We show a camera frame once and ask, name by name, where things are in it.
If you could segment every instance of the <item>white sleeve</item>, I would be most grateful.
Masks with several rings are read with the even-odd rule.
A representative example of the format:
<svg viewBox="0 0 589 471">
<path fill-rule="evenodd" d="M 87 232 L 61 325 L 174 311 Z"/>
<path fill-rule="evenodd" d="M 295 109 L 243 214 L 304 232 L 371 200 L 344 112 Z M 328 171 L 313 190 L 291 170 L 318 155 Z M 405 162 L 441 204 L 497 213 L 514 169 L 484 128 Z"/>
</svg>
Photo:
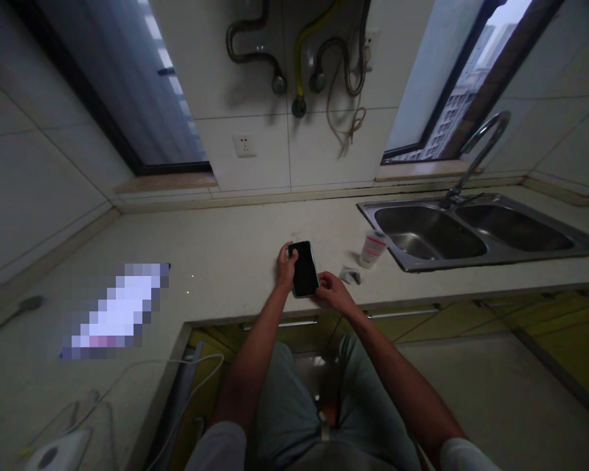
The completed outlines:
<svg viewBox="0 0 589 471">
<path fill-rule="evenodd" d="M 451 438 L 440 449 L 442 471 L 501 471 L 493 461 L 463 438 Z"/>
<path fill-rule="evenodd" d="M 185 471 L 243 471 L 247 438 L 234 422 L 218 422 L 198 441 Z"/>
</svg>

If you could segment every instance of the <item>building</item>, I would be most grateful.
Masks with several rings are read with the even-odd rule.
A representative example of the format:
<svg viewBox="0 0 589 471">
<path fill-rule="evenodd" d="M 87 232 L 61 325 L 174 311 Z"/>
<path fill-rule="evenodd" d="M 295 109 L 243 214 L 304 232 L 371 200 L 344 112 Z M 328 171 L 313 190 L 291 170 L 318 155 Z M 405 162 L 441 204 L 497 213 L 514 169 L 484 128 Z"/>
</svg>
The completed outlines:
<svg viewBox="0 0 589 471">
<path fill-rule="evenodd" d="M 469 59 L 467 59 L 465 68 L 461 72 L 458 81 L 464 80 L 467 77 L 467 75 L 473 72 L 473 69 L 476 68 L 476 65 L 478 65 L 478 59 L 480 59 L 480 56 L 484 52 L 484 49 L 486 48 L 486 45 L 489 43 L 489 39 L 491 39 L 491 36 L 493 35 L 494 31 L 495 26 L 493 25 L 487 25 L 484 27 L 484 29 L 482 30 L 482 34 L 478 38 L 478 41 L 476 42 L 476 45 L 473 48 L 473 51 L 471 51 Z"/>
<path fill-rule="evenodd" d="M 485 54 L 484 61 L 478 65 L 478 60 L 484 53 L 489 40 L 495 32 L 495 26 L 493 25 L 484 27 L 425 147 L 421 150 L 392 157 L 387 159 L 386 162 L 409 162 L 438 158 L 438 155 L 445 148 L 462 121 L 463 116 L 465 116 L 469 105 L 478 93 L 487 75 L 489 75 L 493 64 L 499 57 L 502 49 L 504 49 L 516 26 L 517 24 L 510 23 L 503 26 L 497 32 L 491 47 Z"/>
<path fill-rule="evenodd" d="M 488 74 L 489 69 L 480 67 L 466 74 L 463 82 L 459 80 L 452 90 L 425 147 L 408 154 L 398 155 L 389 159 L 388 162 L 408 162 L 438 158 L 438 154 L 451 139 Z"/>
<path fill-rule="evenodd" d="M 491 48 L 487 51 L 484 57 L 484 64 L 482 65 L 482 67 L 485 67 L 486 69 L 491 69 L 493 67 L 493 64 L 499 57 L 500 53 L 502 52 L 502 49 L 504 49 L 504 46 L 506 46 L 506 43 L 509 41 L 510 35 L 512 35 L 512 32 L 515 30 L 516 27 L 517 23 L 508 23 L 506 26 L 502 27 L 497 32 L 497 35 L 495 36 L 495 40 L 493 41 Z"/>
</svg>

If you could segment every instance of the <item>electrical outlet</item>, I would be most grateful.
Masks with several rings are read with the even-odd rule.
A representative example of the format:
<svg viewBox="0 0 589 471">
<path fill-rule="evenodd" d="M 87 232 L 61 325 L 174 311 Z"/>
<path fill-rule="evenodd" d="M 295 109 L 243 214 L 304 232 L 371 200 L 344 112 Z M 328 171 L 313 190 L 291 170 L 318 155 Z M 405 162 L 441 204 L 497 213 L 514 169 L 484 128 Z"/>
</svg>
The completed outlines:
<svg viewBox="0 0 589 471">
<path fill-rule="evenodd" d="M 238 157 L 254 157 L 257 155 L 253 136 L 250 133 L 235 133 L 232 137 Z"/>
<path fill-rule="evenodd" d="M 371 72 L 375 62 L 375 55 L 378 49 L 378 42 L 380 42 L 380 28 L 367 28 L 365 31 L 365 60 L 366 71 Z"/>
</svg>

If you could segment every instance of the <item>sink basin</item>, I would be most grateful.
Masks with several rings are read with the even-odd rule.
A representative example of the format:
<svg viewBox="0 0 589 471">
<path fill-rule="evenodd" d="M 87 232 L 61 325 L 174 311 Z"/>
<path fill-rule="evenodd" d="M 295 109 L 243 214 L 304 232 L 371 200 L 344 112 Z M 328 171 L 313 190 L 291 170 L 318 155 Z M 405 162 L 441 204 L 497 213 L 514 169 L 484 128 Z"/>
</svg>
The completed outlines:
<svg viewBox="0 0 589 471">
<path fill-rule="evenodd" d="M 559 231 L 513 209 L 494 206 L 466 206 L 456 214 L 481 234 L 524 252 L 571 249 L 574 243 Z"/>
<path fill-rule="evenodd" d="M 380 209 L 375 220 L 397 247 L 416 258 L 445 260 L 486 253 L 486 245 L 478 236 L 427 206 Z"/>
<path fill-rule="evenodd" d="M 358 203 L 392 240 L 405 271 L 501 265 L 589 255 L 589 234 L 500 194 L 441 209 L 440 198 Z"/>
</svg>

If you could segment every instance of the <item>person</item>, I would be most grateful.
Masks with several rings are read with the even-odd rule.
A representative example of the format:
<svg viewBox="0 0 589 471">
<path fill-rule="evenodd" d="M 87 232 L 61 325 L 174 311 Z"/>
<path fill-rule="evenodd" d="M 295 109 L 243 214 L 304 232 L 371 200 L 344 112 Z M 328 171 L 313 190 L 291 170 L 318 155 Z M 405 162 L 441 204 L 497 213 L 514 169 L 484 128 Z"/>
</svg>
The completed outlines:
<svg viewBox="0 0 589 471">
<path fill-rule="evenodd" d="M 286 243 L 277 283 L 226 377 L 209 429 L 186 471 L 243 470 L 255 424 L 256 455 L 269 469 L 417 471 L 427 469 L 408 431 L 439 471 L 498 470 L 475 445 L 427 380 L 358 308 L 343 282 L 319 274 L 316 296 L 335 308 L 355 336 L 340 343 L 337 427 L 327 430 L 295 372 L 292 353 L 276 343 L 295 274 Z"/>
</svg>

